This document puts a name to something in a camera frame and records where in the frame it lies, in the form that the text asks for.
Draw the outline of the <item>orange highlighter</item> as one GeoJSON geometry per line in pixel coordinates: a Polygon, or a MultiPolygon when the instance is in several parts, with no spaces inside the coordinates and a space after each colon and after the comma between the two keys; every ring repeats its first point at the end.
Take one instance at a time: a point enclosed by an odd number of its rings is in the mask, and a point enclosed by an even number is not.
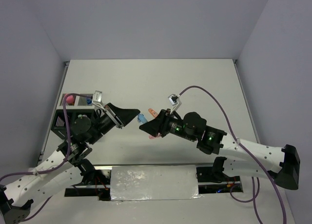
{"type": "Polygon", "coordinates": [[[154,111],[153,109],[149,108],[148,112],[154,117],[156,118],[158,116],[158,113],[156,111],[154,111]]]}

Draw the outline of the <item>blue highlighter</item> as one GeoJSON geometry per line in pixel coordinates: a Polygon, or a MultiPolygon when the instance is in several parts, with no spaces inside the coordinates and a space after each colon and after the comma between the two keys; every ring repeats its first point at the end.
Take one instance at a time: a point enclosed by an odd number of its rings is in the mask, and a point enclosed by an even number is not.
{"type": "Polygon", "coordinates": [[[148,122],[148,120],[145,118],[145,116],[143,114],[138,114],[137,116],[137,121],[140,123],[140,124],[145,124],[148,122]]]}

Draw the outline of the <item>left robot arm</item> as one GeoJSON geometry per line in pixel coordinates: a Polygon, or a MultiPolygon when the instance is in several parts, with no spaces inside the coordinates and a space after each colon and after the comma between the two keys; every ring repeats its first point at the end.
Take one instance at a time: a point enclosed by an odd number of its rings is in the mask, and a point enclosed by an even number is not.
{"type": "Polygon", "coordinates": [[[29,220],[31,209],[69,186],[110,184],[86,158],[95,144],[114,127],[123,128],[140,113],[111,103],[102,107],[70,108],[55,112],[51,130],[63,140],[57,149],[20,178],[0,187],[0,214],[6,224],[29,220]]]}

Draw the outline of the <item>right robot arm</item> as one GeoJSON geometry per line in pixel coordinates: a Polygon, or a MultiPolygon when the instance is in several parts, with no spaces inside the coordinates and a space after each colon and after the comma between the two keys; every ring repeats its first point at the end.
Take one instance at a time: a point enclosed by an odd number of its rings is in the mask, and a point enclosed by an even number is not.
{"type": "Polygon", "coordinates": [[[161,110],[139,129],[153,137],[173,134],[195,142],[205,154],[215,154],[212,176],[218,181],[235,176],[272,178],[281,188],[299,188],[300,158],[292,145],[274,147],[236,139],[228,132],[207,126],[207,121],[196,112],[181,118],[177,113],[161,110]]]}

